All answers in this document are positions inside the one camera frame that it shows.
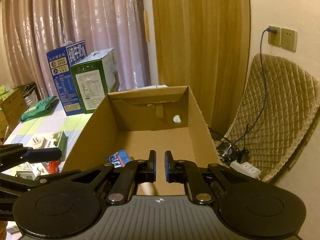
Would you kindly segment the green wet wipes pack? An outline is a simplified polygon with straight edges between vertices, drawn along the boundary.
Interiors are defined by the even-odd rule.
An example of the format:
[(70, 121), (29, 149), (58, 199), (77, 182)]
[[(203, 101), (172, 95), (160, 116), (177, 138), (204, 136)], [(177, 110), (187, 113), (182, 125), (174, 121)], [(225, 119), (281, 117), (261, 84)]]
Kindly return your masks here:
[(59, 98), (57, 96), (50, 96), (36, 103), (33, 103), (32, 105), (28, 106), (28, 108), (23, 112), (23, 114), (20, 116), (19, 121), (25, 122), (50, 114), (58, 103)]

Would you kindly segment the wall power socket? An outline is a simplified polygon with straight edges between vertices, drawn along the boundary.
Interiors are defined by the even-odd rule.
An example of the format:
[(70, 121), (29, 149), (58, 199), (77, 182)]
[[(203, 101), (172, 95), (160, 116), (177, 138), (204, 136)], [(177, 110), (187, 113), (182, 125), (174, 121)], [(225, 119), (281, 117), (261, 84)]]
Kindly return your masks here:
[(269, 26), (268, 27), (268, 44), (282, 48), (293, 53), (297, 49), (298, 33), (295, 30)]

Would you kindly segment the white power strip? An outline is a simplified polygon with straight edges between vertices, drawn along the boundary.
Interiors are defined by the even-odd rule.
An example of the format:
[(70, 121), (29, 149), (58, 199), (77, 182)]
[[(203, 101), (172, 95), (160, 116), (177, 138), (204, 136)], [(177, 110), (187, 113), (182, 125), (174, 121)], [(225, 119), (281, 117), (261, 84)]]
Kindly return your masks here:
[(254, 179), (258, 179), (261, 175), (261, 171), (248, 162), (242, 164), (238, 163), (236, 160), (230, 163), (230, 167), (237, 172), (249, 176)]

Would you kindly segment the pink curtain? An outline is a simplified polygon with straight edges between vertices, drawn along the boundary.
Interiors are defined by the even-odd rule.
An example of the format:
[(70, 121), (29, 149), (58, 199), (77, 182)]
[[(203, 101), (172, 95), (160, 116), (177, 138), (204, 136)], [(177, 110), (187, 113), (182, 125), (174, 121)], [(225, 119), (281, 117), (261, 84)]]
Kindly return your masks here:
[(1, 0), (1, 83), (56, 94), (46, 54), (83, 40), (88, 53), (115, 50), (122, 90), (148, 86), (143, 12), (143, 0)]

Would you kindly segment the yellow wall strip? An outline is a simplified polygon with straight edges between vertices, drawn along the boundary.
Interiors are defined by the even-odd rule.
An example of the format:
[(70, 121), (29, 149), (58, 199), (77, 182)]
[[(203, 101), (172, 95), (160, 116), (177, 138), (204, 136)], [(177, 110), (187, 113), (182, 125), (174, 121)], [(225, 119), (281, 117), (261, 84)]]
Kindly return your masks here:
[(148, 17), (148, 11), (147, 10), (144, 10), (143, 16), (144, 16), (145, 40), (146, 40), (146, 42), (150, 42), (149, 17)]

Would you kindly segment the stacked cardboard boxes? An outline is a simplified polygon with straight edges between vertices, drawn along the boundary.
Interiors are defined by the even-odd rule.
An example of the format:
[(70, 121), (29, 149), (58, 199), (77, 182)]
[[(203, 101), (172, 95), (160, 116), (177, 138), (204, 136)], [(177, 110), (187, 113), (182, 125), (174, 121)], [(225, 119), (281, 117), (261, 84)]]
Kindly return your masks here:
[(35, 82), (12, 87), (1, 86), (1, 142), (4, 142), (20, 122), (20, 116), (28, 106), (40, 100)]

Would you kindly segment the green milk carton box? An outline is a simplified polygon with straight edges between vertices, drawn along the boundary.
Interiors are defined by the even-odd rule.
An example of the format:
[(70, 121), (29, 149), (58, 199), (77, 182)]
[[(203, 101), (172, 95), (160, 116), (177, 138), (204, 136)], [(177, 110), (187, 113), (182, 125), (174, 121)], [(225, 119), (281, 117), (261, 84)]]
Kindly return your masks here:
[(71, 66), (71, 75), (81, 109), (93, 113), (104, 97), (120, 86), (114, 48), (92, 52)]

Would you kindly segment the blue red card box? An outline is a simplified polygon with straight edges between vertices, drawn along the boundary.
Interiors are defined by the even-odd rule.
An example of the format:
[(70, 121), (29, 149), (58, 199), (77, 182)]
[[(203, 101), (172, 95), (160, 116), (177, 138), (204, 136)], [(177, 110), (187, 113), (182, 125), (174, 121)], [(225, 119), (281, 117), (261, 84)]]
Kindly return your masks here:
[(113, 164), (115, 168), (124, 167), (131, 160), (132, 159), (125, 150), (120, 150), (106, 157), (106, 162)]

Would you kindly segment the green white spray box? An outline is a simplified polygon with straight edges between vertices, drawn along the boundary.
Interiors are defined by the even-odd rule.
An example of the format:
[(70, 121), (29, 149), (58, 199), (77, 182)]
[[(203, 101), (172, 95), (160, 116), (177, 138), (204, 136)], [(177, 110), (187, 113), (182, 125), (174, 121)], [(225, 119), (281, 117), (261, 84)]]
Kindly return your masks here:
[(64, 131), (58, 131), (54, 133), (45, 133), (44, 139), (46, 143), (44, 148), (59, 148), (62, 152), (61, 161), (64, 161), (66, 156), (66, 145), (67, 145), (67, 136)]

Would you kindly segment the wooden door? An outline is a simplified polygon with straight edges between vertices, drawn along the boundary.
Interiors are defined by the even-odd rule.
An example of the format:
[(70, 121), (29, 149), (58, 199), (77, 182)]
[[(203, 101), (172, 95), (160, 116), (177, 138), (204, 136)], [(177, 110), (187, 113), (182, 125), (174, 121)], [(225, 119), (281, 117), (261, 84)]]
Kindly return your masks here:
[(244, 92), (249, 0), (152, 0), (160, 83), (188, 85), (207, 125), (225, 134)]

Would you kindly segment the red snack packet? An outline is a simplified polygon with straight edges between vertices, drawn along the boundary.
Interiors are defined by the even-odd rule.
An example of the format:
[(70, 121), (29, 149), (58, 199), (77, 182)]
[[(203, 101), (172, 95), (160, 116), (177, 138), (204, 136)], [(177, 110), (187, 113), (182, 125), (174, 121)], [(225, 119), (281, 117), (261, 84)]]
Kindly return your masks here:
[(49, 174), (59, 173), (60, 161), (51, 161), (47, 163), (47, 171)]

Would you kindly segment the white plug adapter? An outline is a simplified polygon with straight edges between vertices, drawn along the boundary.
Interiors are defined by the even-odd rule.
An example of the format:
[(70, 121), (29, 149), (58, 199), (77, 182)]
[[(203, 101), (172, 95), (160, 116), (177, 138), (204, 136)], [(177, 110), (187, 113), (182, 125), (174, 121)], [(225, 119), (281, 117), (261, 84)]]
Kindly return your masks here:
[(32, 137), (31, 146), (32, 148), (45, 148), (47, 139), (45, 137)]

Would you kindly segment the blue milk carton box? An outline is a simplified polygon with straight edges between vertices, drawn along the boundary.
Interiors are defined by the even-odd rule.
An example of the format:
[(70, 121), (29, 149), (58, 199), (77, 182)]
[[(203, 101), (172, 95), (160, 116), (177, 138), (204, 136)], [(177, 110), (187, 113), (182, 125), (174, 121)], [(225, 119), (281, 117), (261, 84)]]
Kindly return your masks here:
[(71, 66), (87, 56), (86, 42), (68, 41), (64, 46), (47, 52), (47, 61), (60, 102), (67, 116), (82, 114)]

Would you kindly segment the checkered tablecloth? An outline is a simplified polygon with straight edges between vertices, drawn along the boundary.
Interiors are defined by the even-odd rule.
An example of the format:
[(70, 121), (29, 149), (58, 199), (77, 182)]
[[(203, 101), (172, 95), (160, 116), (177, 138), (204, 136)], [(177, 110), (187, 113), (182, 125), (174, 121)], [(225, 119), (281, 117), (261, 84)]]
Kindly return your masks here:
[[(36, 133), (32, 137), (43, 137)], [(31, 139), (24, 147), (31, 147)], [(77, 234), (96, 222), (111, 205), (106, 196), (112, 186), (114, 165), (106, 161), (96, 168), (80, 171), (21, 194), (13, 204), (13, 217), (27, 234), (43, 238), (61, 238)], [(48, 175), (47, 162), (17, 165), (4, 174), (34, 180)], [(143, 192), (153, 196), (154, 183), (142, 183)]]

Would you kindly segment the open cardboard box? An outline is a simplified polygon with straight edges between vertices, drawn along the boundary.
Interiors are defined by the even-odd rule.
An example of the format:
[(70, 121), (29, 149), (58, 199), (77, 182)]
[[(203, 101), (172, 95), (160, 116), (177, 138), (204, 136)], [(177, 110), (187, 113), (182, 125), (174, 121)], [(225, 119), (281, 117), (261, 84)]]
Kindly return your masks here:
[(164, 154), (195, 162), (218, 163), (216, 147), (188, 86), (137, 89), (110, 93), (84, 126), (63, 165), (64, 171), (88, 170), (109, 155), (125, 150), (133, 159), (156, 151), (155, 191), (184, 194), (182, 184), (165, 179)]

